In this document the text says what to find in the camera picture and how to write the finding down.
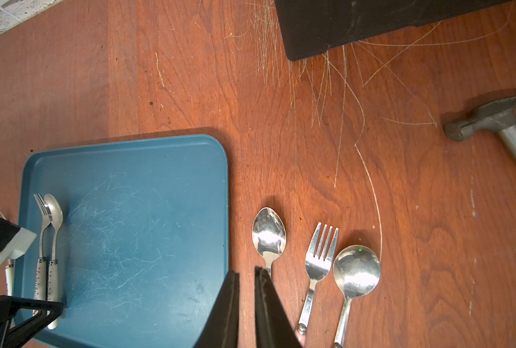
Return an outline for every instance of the fork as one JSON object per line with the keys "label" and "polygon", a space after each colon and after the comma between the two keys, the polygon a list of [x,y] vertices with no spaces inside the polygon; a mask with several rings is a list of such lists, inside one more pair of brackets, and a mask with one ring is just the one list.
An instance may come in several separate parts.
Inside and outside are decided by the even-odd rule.
{"label": "fork", "polygon": [[39,193],[34,193],[34,198],[36,199],[36,203],[38,204],[41,212],[40,257],[38,259],[38,269],[36,270],[36,288],[34,291],[34,299],[45,300],[47,294],[47,260],[44,256],[43,240],[44,231],[51,224],[51,219],[49,218],[49,208],[41,195]]}
{"label": "fork", "polygon": [[[7,218],[0,211],[0,218],[7,220]],[[12,296],[12,289],[14,288],[14,260],[9,259],[9,264],[5,267],[5,278],[7,280],[7,296]]]}
{"label": "fork", "polygon": [[335,246],[337,245],[337,237],[339,235],[339,229],[335,228],[335,233],[333,234],[333,239],[331,240],[331,244],[328,250],[327,245],[329,244],[329,237],[331,236],[333,226],[330,226],[324,244],[324,237],[327,229],[327,225],[324,225],[324,230],[322,232],[322,235],[320,237],[320,243],[318,245],[318,237],[320,236],[321,227],[322,223],[318,222],[318,226],[316,227],[316,231],[312,236],[310,246],[308,247],[308,251],[306,252],[305,265],[306,273],[310,278],[310,287],[308,288],[306,301],[304,302],[302,314],[300,315],[300,319],[298,320],[298,327],[295,331],[296,337],[298,338],[298,342],[302,346],[304,346],[306,340],[306,330],[308,329],[308,321],[310,319],[310,312],[312,311],[314,291],[316,289],[317,283],[323,280],[331,270],[331,263],[333,261],[333,255],[335,254]]}

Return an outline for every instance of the metal spoon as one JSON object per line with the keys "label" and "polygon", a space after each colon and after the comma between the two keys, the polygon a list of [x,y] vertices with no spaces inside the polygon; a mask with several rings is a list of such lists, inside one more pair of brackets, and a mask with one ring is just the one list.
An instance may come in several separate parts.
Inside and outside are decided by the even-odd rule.
{"label": "metal spoon", "polygon": [[[53,248],[52,248],[52,260],[49,262],[49,274],[48,274],[48,301],[59,302],[59,272],[57,267],[57,233],[63,224],[63,210],[59,205],[59,202],[50,195],[49,193],[44,196],[45,203],[49,207],[51,212],[51,224],[55,229],[53,235]],[[48,329],[53,330],[57,327],[59,318],[55,319],[51,324],[48,325]]]}
{"label": "metal spoon", "polygon": [[287,235],[279,215],[271,208],[262,208],[252,226],[252,241],[258,253],[266,260],[266,270],[271,277],[271,264],[285,250]]}
{"label": "metal spoon", "polygon": [[345,303],[341,310],[333,348],[342,348],[349,321],[351,301],[367,295],[380,281],[380,261],[370,248],[350,246],[343,249],[333,263],[333,276],[343,295]]}

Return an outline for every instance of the wood grain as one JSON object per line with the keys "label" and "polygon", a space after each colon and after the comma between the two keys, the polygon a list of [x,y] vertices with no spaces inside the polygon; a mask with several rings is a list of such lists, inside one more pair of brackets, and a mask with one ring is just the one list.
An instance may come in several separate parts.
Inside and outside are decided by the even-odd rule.
{"label": "wood grain", "polygon": [[[340,228],[338,251],[382,259],[348,346],[516,347],[516,164],[493,134],[442,131],[516,93],[516,1],[296,63],[271,4],[68,0],[1,35],[0,209],[16,219],[33,151],[210,134],[230,164],[240,347],[255,346],[265,205],[287,228],[273,268],[291,323],[322,221]],[[343,297],[331,275],[316,290],[307,346],[330,347]]]}

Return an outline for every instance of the hammer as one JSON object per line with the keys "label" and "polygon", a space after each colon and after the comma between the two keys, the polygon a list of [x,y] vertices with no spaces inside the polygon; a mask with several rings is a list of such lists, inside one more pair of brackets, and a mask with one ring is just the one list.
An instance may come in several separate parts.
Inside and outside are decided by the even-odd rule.
{"label": "hammer", "polygon": [[516,96],[498,99],[475,108],[467,119],[460,119],[445,125],[447,137],[462,142],[485,129],[499,134],[516,159]]}

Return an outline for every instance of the scratch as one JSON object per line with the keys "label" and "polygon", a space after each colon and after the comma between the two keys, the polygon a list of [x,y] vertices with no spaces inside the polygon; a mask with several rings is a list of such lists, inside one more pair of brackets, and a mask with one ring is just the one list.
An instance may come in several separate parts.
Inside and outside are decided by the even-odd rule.
{"label": "scratch", "polygon": [[384,249],[384,234],[383,234],[383,232],[381,232],[380,206],[378,205],[378,198],[376,197],[376,190],[374,190],[374,188],[373,188],[372,177],[370,177],[370,172],[368,171],[368,168],[366,167],[364,158],[362,158],[362,154],[360,153],[358,146],[355,145],[355,149],[356,149],[356,152],[359,153],[360,160],[362,161],[362,165],[364,166],[364,170],[366,171],[366,175],[368,175],[368,180],[370,181],[370,187],[372,187],[373,200],[374,200],[374,202],[376,202],[376,210],[378,211],[378,222],[380,225],[380,262],[381,262],[381,252]]}
{"label": "scratch", "polygon": [[476,217],[476,206],[474,206],[474,176],[470,176],[470,203],[472,203],[472,217]]}
{"label": "scratch", "polygon": [[196,21],[198,20],[198,16],[200,15],[200,6],[202,5],[202,0],[199,1],[198,3],[198,10],[196,11],[196,18],[194,19],[194,24],[196,24],[198,26],[198,28],[200,28],[200,26],[198,25],[198,23],[196,23]]}
{"label": "scratch", "polygon": [[[381,60],[376,56],[374,55],[372,52],[370,52],[369,50],[367,50],[365,47],[363,47],[362,45],[358,44],[358,46],[360,46],[363,50],[365,50],[366,52],[368,52],[371,56],[373,56],[377,61],[379,61],[381,63]],[[399,81],[399,83],[401,83],[401,85],[403,87],[405,87],[405,89],[407,90],[407,92],[415,99],[417,100],[418,102],[424,104],[424,106],[426,107],[426,111],[428,112],[428,116],[430,117],[430,119],[432,120],[431,123],[427,123],[427,122],[421,122],[421,123],[409,123],[409,122],[400,122],[400,121],[396,121],[396,120],[391,120],[391,119],[388,119],[386,117],[382,117],[380,116],[382,119],[384,120],[387,120],[387,121],[391,121],[391,122],[395,122],[395,123],[401,123],[401,124],[405,124],[405,125],[430,125],[430,124],[433,124],[435,127],[437,127],[437,122],[435,121],[434,119],[434,116],[432,116],[431,112],[430,112],[430,108],[428,107],[428,105],[421,101],[411,90],[410,88],[407,87],[407,85],[393,72],[393,70],[391,70],[389,68],[389,66],[386,66],[385,67],[392,75],[394,78],[397,79],[397,81]]]}
{"label": "scratch", "polygon": [[392,59],[389,59],[389,61],[388,61],[387,63],[383,64],[383,65],[382,65],[378,70],[376,70],[376,71],[372,74],[372,76],[370,76],[370,78],[369,78],[366,82],[364,82],[364,85],[366,86],[366,85],[368,84],[368,82],[370,82],[370,80],[372,80],[372,78],[373,78],[374,76],[376,76],[376,74],[377,74],[377,73],[379,73],[379,72],[380,72],[380,70],[381,70],[381,69],[383,69],[384,67],[386,67],[386,66],[387,66],[387,64],[391,63],[391,62],[393,61],[393,59],[395,59],[395,58],[399,57],[399,56],[401,55],[401,53],[402,53],[402,52],[405,52],[405,51],[406,51],[406,50],[408,50],[410,47],[414,46],[414,44],[415,44],[415,43],[417,43],[417,42],[419,42],[420,40],[422,40],[423,38],[427,37],[427,35],[428,35],[428,34],[430,34],[432,31],[434,31],[434,30],[435,30],[435,28],[437,28],[437,27],[438,27],[438,25],[439,25],[440,23],[441,23],[441,21],[439,21],[438,23],[436,23],[436,24],[434,25],[434,27],[433,27],[432,29],[430,29],[427,33],[425,33],[421,38],[417,39],[415,42],[411,43],[410,45],[407,45],[407,46],[406,46],[406,47],[405,47],[401,52],[399,52],[399,53],[397,53],[396,55],[394,55]]}
{"label": "scratch", "polygon": [[[343,49],[343,69],[345,71],[345,77],[343,79],[347,80],[347,56],[345,54],[345,46],[342,46]],[[341,139],[343,139],[343,121],[345,119],[345,97],[347,93],[347,88],[343,86],[343,107],[341,110],[341,129],[339,130],[339,147],[337,150],[337,165],[335,166],[335,183],[333,184],[333,188],[337,187],[337,173],[339,171],[339,157],[341,155]]]}
{"label": "scratch", "polygon": [[[511,3],[511,6],[509,7],[509,13],[507,14],[507,20],[505,21],[505,24],[503,24],[499,29],[491,32],[490,34],[486,34],[486,35],[475,37],[475,38],[469,38],[469,39],[465,39],[465,40],[459,40],[459,41],[438,42],[438,43],[420,43],[420,44],[417,44],[417,45],[415,45],[413,43],[413,45],[415,45],[415,46],[444,46],[444,45],[463,44],[465,42],[471,42],[471,41],[480,40],[482,38],[486,38],[488,36],[496,34],[499,31],[501,31],[503,28],[505,28],[507,26],[507,24],[509,24],[509,17],[511,16],[511,10],[513,9],[513,4],[514,3]],[[373,42],[367,42],[367,41],[363,41],[363,40],[359,40],[359,42],[362,42],[363,44],[374,45],[374,46],[391,46],[391,47],[406,47],[406,46],[408,46],[408,45],[393,45],[393,44],[387,44],[387,43],[373,43]]]}
{"label": "scratch", "polygon": [[159,80],[161,81],[161,85],[165,88],[165,84],[163,83],[163,76],[161,76],[161,71],[159,71],[159,58],[157,57],[157,52],[156,52],[156,69],[157,69],[157,73],[159,74]]}
{"label": "scratch", "polygon": [[349,83],[347,82],[347,80],[345,80],[343,78],[343,75],[341,74],[341,72],[335,67],[335,65],[333,65],[333,63],[330,63],[331,64],[331,67],[333,68],[333,70],[335,70],[335,72],[341,76],[341,78],[344,80],[344,83],[345,83],[345,86],[347,86],[347,88],[349,89],[349,91],[351,91],[352,93],[352,96],[355,98],[356,102],[358,103],[359,105],[359,108],[360,108],[360,113],[362,114],[362,129],[360,129],[360,134],[359,136],[356,138],[356,142],[354,144],[354,146],[356,147],[356,144],[359,143],[359,140],[360,138],[362,137],[362,134],[364,133],[364,128],[366,127],[366,117],[364,116],[364,109],[362,108],[362,103],[359,101],[358,97],[356,96],[354,90],[351,88],[351,86],[349,85]]}
{"label": "scratch", "polygon": [[432,124],[434,124],[433,122],[422,122],[422,123],[401,122],[401,121],[391,120],[391,119],[388,119],[388,118],[383,117],[383,116],[380,116],[380,118],[382,118],[382,119],[384,119],[386,121],[399,123],[401,125],[421,126],[421,125],[432,125]]}
{"label": "scratch", "polygon": [[119,285],[119,286],[117,287],[117,289],[122,288],[126,283],[128,283],[129,281],[131,281],[132,279],[134,279],[137,275],[139,275],[140,273],[142,273],[142,271],[143,271],[143,269],[141,269],[140,271],[138,271],[138,273],[137,273],[137,274],[133,275],[132,277],[130,277],[129,279],[127,279],[124,283],[122,283],[121,285]]}
{"label": "scratch", "polygon": [[359,60],[358,60],[358,58],[356,58],[355,46],[353,45],[352,42],[351,42],[351,48],[352,48],[352,54],[355,55],[356,66],[359,69],[360,82],[362,83],[362,87],[364,87],[364,79],[362,78],[362,72],[360,71]]}

